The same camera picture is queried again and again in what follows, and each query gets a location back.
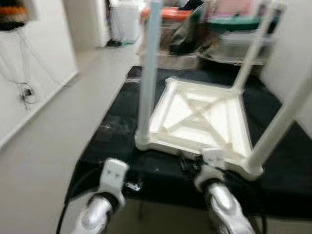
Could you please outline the white plastic table top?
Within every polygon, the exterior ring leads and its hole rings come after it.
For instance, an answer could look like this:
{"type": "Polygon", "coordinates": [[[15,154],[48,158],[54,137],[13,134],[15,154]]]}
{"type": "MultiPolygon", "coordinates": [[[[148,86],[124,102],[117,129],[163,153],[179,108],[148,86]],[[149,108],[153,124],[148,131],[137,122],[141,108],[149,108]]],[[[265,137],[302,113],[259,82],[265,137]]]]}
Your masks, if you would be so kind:
{"type": "MultiPolygon", "coordinates": [[[[173,79],[179,83],[169,113],[148,150],[192,157],[202,149],[222,149],[228,170],[247,179],[253,145],[242,95],[224,85],[173,79]]],[[[154,109],[162,92],[155,91],[154,109]]]]}

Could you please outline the black tablecloth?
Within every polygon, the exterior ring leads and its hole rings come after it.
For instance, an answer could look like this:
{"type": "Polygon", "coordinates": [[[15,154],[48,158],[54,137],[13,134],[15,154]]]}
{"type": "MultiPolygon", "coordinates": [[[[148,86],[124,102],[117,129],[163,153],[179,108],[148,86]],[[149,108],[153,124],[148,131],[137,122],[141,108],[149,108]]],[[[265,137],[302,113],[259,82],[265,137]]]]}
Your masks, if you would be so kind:
{"type": "MultiPolygon", "coordinates": [[[[141,75],[142,67],[136,65],[127,72],[101,123],[127,122],[133,124],[136,131],[141,75]]],[[[75,197],[93,189],[99,178],[92,171],[100,171],[105,159],[117,158],[131,167],[128,175],[130,180],[143,179],[140,192],[123,191],[126,198],[206,210],[201,196],[195,192],[192,176],[185,176],[181,172],[180,158],[156,150],[136,149],[134,134],[99,134],[96,130],[78,159],[68,196],[75,197]]],[[[253,215],[263,213],[288,220],[311,220],[312,138],[299,123],[290,127],[264,168],[263,175],[247,183],[255,190],[256,200],[262,208],[259,209],[254,201],[243,200],[244,212],[253,215]]],[[[233,193],[249,195],[240,185],[234,185],[233,193]]]]}

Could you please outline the pink plastic container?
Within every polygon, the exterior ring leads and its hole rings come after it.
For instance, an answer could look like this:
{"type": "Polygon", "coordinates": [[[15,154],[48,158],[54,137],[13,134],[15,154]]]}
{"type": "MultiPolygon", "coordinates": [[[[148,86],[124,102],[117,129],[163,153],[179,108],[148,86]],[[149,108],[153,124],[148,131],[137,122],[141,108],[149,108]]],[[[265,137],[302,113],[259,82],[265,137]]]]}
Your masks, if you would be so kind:
{"type": "Polygon", "coordinates": [[[211,13],[217,16],[259,16],[271,0],[213,0],[211,13]]]}

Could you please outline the black electronic device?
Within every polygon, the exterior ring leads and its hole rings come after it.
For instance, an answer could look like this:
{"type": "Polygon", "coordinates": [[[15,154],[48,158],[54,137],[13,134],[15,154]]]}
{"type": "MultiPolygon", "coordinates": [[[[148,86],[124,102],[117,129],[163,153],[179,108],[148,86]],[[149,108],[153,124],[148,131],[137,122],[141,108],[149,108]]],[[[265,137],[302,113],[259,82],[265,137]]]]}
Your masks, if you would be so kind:
{"type": "Polygon", "coordinates": [[[23,27],[31,20],[24,0],[0,0],[0,31],[23,27]]]}

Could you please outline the black round basin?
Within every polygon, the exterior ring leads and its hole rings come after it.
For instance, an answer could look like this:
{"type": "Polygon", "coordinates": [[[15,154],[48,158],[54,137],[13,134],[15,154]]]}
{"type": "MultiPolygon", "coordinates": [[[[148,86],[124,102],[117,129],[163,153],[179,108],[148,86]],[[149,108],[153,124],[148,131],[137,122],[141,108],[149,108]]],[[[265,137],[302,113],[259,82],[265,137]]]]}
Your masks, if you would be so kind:
{"type": "MultiPolygon", "coordinates": [[[[265,65],[271,51],[261,50],[252,65],[265,65]]],[[[242,65],[247,53],[242,50],[226,51],[225,53],[215,53],[215,51],[206,50],[202,53],[196,53],[196,56],[201,59],[218,62],[221,64],[242,65]]]]}

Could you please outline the green round lid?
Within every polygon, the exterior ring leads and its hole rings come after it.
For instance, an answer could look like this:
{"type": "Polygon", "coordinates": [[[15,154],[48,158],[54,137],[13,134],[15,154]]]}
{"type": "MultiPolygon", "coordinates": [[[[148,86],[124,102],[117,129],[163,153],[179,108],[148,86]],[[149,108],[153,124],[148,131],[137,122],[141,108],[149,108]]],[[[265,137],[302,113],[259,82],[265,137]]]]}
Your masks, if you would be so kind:
{"type": "Polygon", "coordinates": [[[215,17],[207,20],[207,25],[212,31],[254,31],[261,23],[259,17],[215,17]]]}

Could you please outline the green floor mop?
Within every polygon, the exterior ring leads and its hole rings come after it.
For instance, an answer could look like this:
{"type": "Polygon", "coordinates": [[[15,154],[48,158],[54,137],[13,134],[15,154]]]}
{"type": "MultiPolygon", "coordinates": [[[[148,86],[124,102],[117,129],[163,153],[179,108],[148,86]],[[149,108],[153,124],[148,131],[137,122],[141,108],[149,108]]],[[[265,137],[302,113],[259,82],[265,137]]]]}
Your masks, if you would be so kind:
{"type": "Polygon", "coordinates": [[[106,47],[114,47],[114,48],[123,47],[123,46],[125,46],[125,43],[123,41],[118,41],[114,39],[109,40],[106,44],[106,47]]]}

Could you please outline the clear plastic storage box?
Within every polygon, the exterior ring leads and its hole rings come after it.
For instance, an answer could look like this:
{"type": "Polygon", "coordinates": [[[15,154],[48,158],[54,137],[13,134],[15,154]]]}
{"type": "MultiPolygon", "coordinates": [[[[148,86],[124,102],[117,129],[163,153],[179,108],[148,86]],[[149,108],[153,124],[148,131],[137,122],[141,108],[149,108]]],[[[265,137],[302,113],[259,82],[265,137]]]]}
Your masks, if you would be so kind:
{"type": "MultiPolygon", "coordinates": [[[[247,53],[254,38],[255,31],[235,31],[222,33],[217,37],[217,41],[210,51],[215,53],[225,53],[226,51],[242,50],[247,53]]],[[[266,34],[259,51],[271,51],[274,45],[274,38],[271,34],[266,34]]]]}

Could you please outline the orange lid storage box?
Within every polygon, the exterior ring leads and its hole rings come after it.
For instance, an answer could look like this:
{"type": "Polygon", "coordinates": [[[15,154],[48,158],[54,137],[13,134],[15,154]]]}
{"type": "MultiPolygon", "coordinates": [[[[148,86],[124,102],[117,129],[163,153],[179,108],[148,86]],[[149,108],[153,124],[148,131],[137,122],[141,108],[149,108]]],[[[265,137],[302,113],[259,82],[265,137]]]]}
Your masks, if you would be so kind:
{"type": "Polygon", "coordinates": [[[181,45],[189,37],[188,18],[192,10],[180,10],[178,7],[164,6],[161,11],[159,50],[169,51],[172,45],[181,45]]]}

